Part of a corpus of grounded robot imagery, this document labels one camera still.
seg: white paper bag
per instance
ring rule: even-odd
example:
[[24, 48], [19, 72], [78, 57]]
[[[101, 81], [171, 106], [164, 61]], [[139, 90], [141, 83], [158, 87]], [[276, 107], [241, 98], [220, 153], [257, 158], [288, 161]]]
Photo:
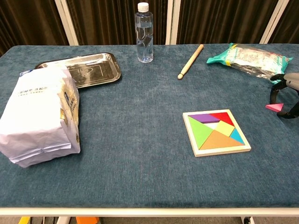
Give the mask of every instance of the white paper bag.
[[79, 93], [67, 68], [21, 76], [0, 119], [0, 152], [28, 167], [80, 152]]

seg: white bottle cap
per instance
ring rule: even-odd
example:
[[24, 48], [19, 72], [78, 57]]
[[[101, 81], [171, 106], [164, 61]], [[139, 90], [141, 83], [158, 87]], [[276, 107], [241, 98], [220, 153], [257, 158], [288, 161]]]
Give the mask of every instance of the white bottle cap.
[[138, 11], [141, 13], [146, 13], [149, 11], [149, 4], [147, 2], [138, 3]]

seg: blue felt tablecloth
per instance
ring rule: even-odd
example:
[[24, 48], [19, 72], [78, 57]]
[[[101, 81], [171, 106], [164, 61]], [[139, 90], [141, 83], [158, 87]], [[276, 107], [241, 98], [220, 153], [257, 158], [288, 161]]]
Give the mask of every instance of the blue felt tablecloth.
[[[252, 45], [294, 57], [299, 45]], [[135, 46], [16, 46], [0, 58], [0, 115], [19, 73], [60, 58], [110, 52], [122, 79], [80, 89], [81, 153], [23, 169], [0, 154], [0, 207], [299, 207], [299, 119], [265, 109], [272, 84], [206, 60], [227, 44], [154, 46], [139, 63]], [[296, 92], [282, 91], [290, 108]], [[230, 109], [252, 150], [194, 157], [183, 112]], [[22, 116], [22, 108], [16, 108]]]

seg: water bottle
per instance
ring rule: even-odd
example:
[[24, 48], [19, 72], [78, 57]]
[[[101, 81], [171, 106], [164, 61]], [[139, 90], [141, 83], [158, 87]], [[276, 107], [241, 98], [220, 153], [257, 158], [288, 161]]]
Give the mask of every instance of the water bottle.
[[153, 13], [149, 12], [149, 4], [138, 3], [138, 12], [135, 14], [135, 31], [138, 61], [146, 63], [154, 59], [153, 43]]

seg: wooden rolling pin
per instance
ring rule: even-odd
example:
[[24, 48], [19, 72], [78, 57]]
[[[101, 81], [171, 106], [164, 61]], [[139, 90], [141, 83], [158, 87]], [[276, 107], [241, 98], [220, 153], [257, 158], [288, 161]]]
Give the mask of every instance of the wooden rolling pin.
[[184, 75], [186, 74], [186, 72], [189, 70], [189, 68], [191, 67], [191, 65], [193, 64], [194, 60], [197, 58], [197, 56], [199, 55], [199, 53], [201, 52], [201, 50], [204, 48], [204, 45], [200, 45], [197, 50], [193, 53], [193, 55], [190, 57], [189, 61], [187, 62], [187, 64], [183, 67], [181, 73], [179, 73], [178, 75], [178, 79], [182, 79], [184, 77]]

